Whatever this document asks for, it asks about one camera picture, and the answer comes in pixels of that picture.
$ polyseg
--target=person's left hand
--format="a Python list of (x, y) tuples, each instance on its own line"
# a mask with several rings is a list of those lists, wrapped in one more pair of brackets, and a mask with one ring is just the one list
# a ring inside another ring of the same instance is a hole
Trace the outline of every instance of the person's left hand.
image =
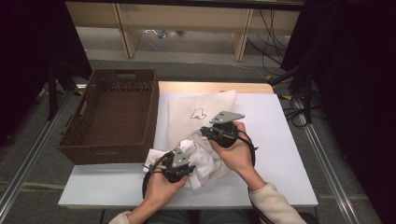
[(188, 177), (184, 176), (178, 182), (170, 183), (165, 178), (160, 168), (156, 168), (155, 172), (158, 173), (153, 173), (148, 180), (145, 201), (163, 207), (168, 204), (175, 194), (186, 185)]

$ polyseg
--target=hand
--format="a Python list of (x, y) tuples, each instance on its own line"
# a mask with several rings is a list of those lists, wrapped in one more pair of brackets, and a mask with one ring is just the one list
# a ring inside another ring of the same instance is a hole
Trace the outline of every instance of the hand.
[[(238, 131), (241, 131), (238, 132), (238, 136), (249, 141), (248, 137), (245, 135), (245, 124), (236, 121), (234, 121), (233, 124), (236, 126)], [(209, 142), (228, 168), (237, 172), (247, 183), (250, 190), (254, 191), (261, 189), (267, 184), (254, 169), (253, 164), (251, 163), (250, 149), (246, 143), (237, 139), (231, 147), (224, 148), (219, 146), (219, 144), (213, 140), (210, 140)]]
[(187, 177), (184, 176), (176, 183), (170, 183), (160, 168), (156, 168), (148, 180), (145, 201), (155, 203), (160, 207), (168, 204), (175, 194), (186, 185)]
[(130, 223), (144, 223), (160, 208), (168, 204), (175, 194), (186, 185), (186, 176), (176, 183), (170, 183), (160, 168), (155, 169), (155, 172), (159, 173), (153, 173), (149, 178), (145, 200), (127, 215)]
[[(246, 133), (245, 124), (242, 122), (234, 121), (233, 124), (236, 126), (238, 131)], [(244, 139), (248, 140), (248, 137), (241, 132), (238, 135)], [(253, 168), (250, 157), (250, 149), (246, 143), (237, 139), (235, 143), (229, 147), (224, 148), (219, 146), (219, 144), (213, 140), (209, 141), (212, 148), (219, 154), (224, 163), (233, 171), (238, 174), (246, 169)]]

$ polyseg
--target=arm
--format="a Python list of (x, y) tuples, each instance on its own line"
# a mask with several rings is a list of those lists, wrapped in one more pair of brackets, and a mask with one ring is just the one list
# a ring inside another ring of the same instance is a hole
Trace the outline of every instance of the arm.
[(184, 176), (176, 183), (170, 183), (163, 173), (154, 173), (148, 180), (146, 197), (132, 212), (124, 212), (114, 217), (109, 224), (138, 224), (146, 221), (151, 215), (168, 204), (174, 195), (186, 185)]
[[(239, 131), (246, 132), (244, 123), (234, 122), (234, 124)], [(248, 140), (242, 132), (239, 136)], [(223, 148), (211, 140), (210, 145), (224, 163), (247, 183), (252, 203), (272, 222), (305, 223), (275, 186), (267, 183), (254, 169), (246, 143), (238, 139), (231, 147)]]

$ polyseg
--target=metal rail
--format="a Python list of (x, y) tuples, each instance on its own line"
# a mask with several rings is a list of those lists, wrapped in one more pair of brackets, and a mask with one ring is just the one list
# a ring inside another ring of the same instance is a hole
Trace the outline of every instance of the metal rail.
[(12, 204), (15, 202), (18, 194), (21, 191), (23, 183), (35, 166), (35, 163), (37, 162), (37, 159), (40, 156), (44, 146), (50, 139), (50, 135), (53, 131), (53, 128), (58, 123), (59, 117), (64, 110), (64, 106), (72, 95), (73, 91), (66, 91), (64, 93), (60, 101), (58, 112), (54, 115), (52, 120), (47, 121), (40, 135), (36, 139), (35, 144), (32, 146), (28, 155), (23, 161), (23, 164), (21, 165), (19, 171), (15, 174), (14, 178), (9, 183), (6, 192), (0, 200), (0, 223), (3, 223), (3, 221), (5, 220), (9, 209), (11, 208)]
[[(230, 7), (230, 8), (256, 8), (301, 11), (306, 8), (304, 2), (268, 2), (249, 0), (67, 0), (68, 2), (86, 3), (116, 3), (116, 4), (138, 4), (157, 6), (179, 6), (179, 7)], [(310, 4), (309, 8), (326, 7), (324, 4)]]
[[(296, 105), (299, 108), (303, 108), (303, 103), (297, 99)], [(304, 115), (300, 115), (300, 120), (305, 123)], [(358, 217), (356, 216), (355, 210), (352, 206), (352, 203), (347, 197), (347, 193), (345, 192), (343, 186), (338, 180), (337, 174), (332, 168), (332, 164), (324, 150), (322, 144), (318, 139), (318, 135), (315, 132), (315, 129), (312, 123), (307, 123), (305, 126), (305, 133), (308, 136), (308, 139), (317, 155), (318, 162), (322, 168), (322, 171), (329, 183), (329, 187), (332, 190), (332, 194), (334, 195), (334, 199), (337, 201), (338, 206), (340, 208), (341, 213), (343, 214), (344, 220), (346, 223), (350, 224), (359, 224)]]

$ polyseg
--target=gray floor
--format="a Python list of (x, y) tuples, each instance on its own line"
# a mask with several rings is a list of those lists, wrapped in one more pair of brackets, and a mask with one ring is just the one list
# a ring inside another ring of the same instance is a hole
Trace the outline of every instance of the gray floor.
[[(189, 80), (196, 77), (197, 80), (209, 81), (265, 82), (264, 77), (268, 72), (262, 68), (262, 63), (268, 66), (271, 72), (281, 73), (276, 63), (268, 59), (263, 60), (260, 53), (249, 44), (244, 60), (236, 62), (229, 34), (187, 32), (185, 35), (176, 35), (175, 32), (168, 32), (168, 36), (163, 39), (155, 34), (143, 34), (135, 56), (126, 59), (117, 30), (78, 28), (78, 33), (91, 60), (92, 68), (155, 67), (159, 70), (160, 79), (163, 80), (184, 80), (185, 76), (189, 76)], [(249, 38), (253, 43), (262, 45), (257, 36)], [(287, 45), (287, 37), (280, 36), (279, 39)], [(217, 76), (217, 79), (213, 79), (215, 75), (211, 74), (218, 73), (222, 73), (224, 78)], [(287, 86), (287, 82), (276, 86), (276, 92), (287, 93)], [(80, 97), (75, 95), (68, 102), (21, 193), (11, 207), (5, 223), (99, 223), (101, 210), (70, 210), (57, 205), (73, 164), (56, 149), (56, 146), (79, 99)], [(280, 100), (280, 103), (284, 108), (289, 106), (289, 101)], [(20, 128), (13, 134), (16, 143), (0, 147), (0, 195), (18, 172), (44, 127), (47, 115), (48, 96), (44, 95), (39, 99), (39, 104), (32, 106)], [(313, 128), (352, 203), (359, 223), (381, 223), (347, 161), (343, 160), (342, 151), (328, 122), (325, 119), (314, 118)], [(347, 223), (305, 129), (290, 124), (290, 130), (319, 201), (317, 209), (297, 209), (311, 214), (317, 211), (319, 222), (322, 224)], [(104, 222), (108, 222), (118, 212), (120, 210), (107, 210)]]

